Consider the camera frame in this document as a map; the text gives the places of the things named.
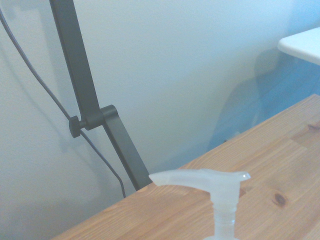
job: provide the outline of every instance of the translucent plastic pump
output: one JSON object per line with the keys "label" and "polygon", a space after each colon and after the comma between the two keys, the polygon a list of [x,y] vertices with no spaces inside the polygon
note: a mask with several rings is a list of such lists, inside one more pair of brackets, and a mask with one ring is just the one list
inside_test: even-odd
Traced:
{"label": "translucent plastic pump", "polygon": [[249,173],[179,169],[150,174],[149,177],[157,186],[180,185],[209,192],[214,208],[214,236],[204,240],[237,240],[235,221],[240,182],[249,179]]}

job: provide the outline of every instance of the white wall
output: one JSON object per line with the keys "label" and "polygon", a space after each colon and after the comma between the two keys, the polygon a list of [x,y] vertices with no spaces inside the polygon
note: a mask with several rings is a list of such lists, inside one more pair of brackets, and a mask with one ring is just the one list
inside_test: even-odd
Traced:
{"label": "white wall", "polygon": [[[79,110],[49,1],[3,0],[26,55]],[[99,104],[117,107],[149,172],[173,169],[320,93],[279,39],[320,26],[317,0],[75,0]],[[122,198],[116,178],[0,27],[0,239],[46,240]],[[103,128],[88,132],[134,192]]]}

